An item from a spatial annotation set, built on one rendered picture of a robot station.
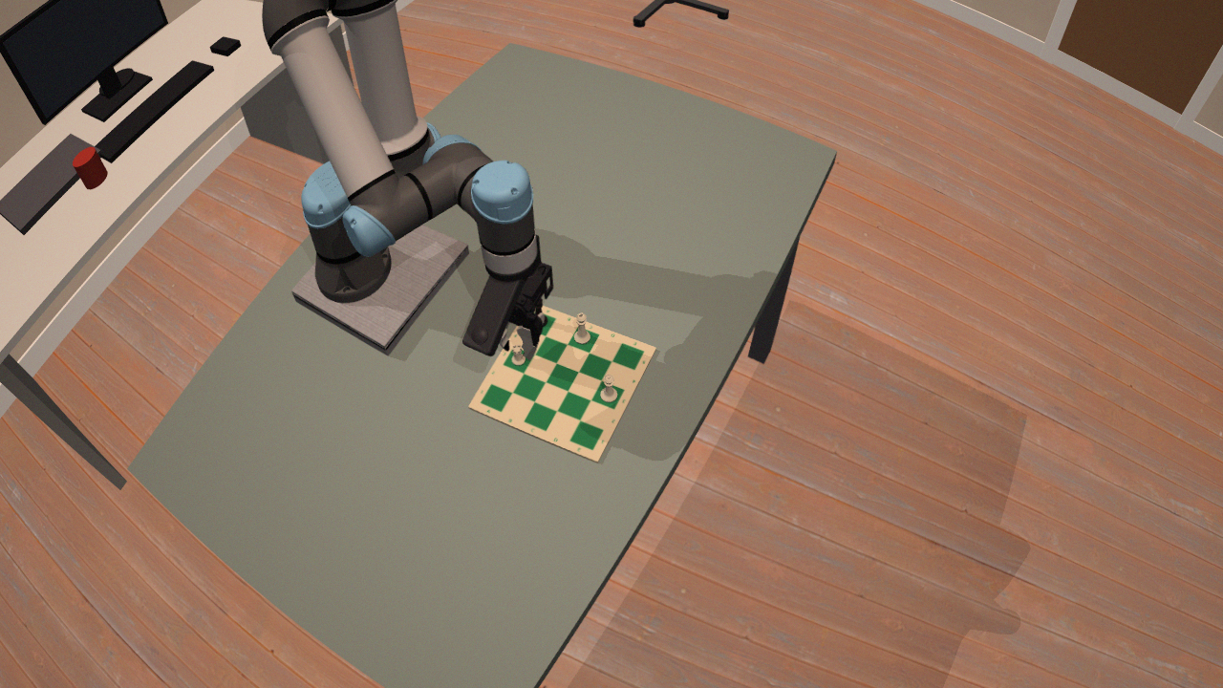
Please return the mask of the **green and cream chessboard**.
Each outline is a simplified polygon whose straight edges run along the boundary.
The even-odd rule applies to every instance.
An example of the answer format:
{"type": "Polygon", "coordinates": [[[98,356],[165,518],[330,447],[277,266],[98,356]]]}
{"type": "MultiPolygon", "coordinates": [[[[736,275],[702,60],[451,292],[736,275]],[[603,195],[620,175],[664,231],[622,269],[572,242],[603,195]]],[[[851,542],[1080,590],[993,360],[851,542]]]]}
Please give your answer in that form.
{"type": "Polygon", "coordinates": [[[508,339],[510,349],[495,358],[468,408],[598,464],[656,347],[589,321],[589,341],[577,343],[575,317],[545,306],[542,310],[547,325],[536,356],[514,365],[514,345],[523,347],[517,326],[508,339]],[[607,375],[614,378],[613,402],[600,398],[607,375]]]}

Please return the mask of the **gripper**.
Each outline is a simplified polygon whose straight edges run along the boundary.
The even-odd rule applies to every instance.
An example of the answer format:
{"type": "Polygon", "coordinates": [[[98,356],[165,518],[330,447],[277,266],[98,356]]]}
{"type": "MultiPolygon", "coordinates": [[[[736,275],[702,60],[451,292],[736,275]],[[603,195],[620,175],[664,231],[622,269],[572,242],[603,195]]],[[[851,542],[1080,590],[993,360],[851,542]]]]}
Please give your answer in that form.
{"type": "MultiPolygon", "coordinates": [[[[543,330],[543,325],[545,325],[545,314],[541,312],[537,317],[537,314],[534,313],[536,310],[534,306],[537,306],[537,302],[539,302],[543,293],[545,295],[547,299],[547,296],[550,295],[553,290],[553,269],[550,265],[547,265],[547,263],[541,262],[539,235],[536,235],[536,241],[537,241],[538,254],[536,257],[536,260],[531,263],[531,266],[528,266],[528,269],[523,269],[523,271],[517,271],[514,274],[500,274],[497,271],[492,271],[492,269],[486,269],[486,271],[488,271],[490,277],[494,277],[495,280],[501,280],[501,282],[514,282],[514,280],[521,280],[521,279],[525,280],[523,291],[521,291],[517,299],[517,304],[515,306],[511,317],[508,318],[508,323],[514,323],[514,325],[519,326],[517,335],[520,339],[523,339],[523,357],[528,358],[528,360],[531,360],[531,358],[536,356],[536,349],[539,343],[538,340],[543,330]],[[549,287],[547,287],[545,284],[547,277],[549,277],[550,280],[549,287]],[[538,297],[536,299],[537,295],[538,297]]],[[[508,325],[505,332],[501,336],[503,349],[508,349],[506,332],[508,332],[508,325]]]]}

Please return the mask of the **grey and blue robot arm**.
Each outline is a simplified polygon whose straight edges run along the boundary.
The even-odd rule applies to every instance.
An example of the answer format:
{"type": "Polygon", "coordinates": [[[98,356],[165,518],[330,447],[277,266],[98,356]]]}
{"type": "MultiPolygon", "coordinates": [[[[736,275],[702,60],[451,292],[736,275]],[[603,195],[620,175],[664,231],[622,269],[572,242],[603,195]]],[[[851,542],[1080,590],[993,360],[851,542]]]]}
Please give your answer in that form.
{"type": "MultiPolygon", "coordinates": [[[[536,260],[533,189],[523,166],[493,161],[462,136],[442,137],[417,117],[395,2],[263,2],[265,42],[287,66],[331,160],[309,175],[301,202],[317,286],[333,302],[375,293],[393,270],[386,247],[455,204],[477,222],[487,269],[514,274],[536,260]],[[327,10],[344,21],[361,99],[327,32],[327,10]]],[[[523,285],[489,275],[464,347],[495,356],[523,285]]]]}

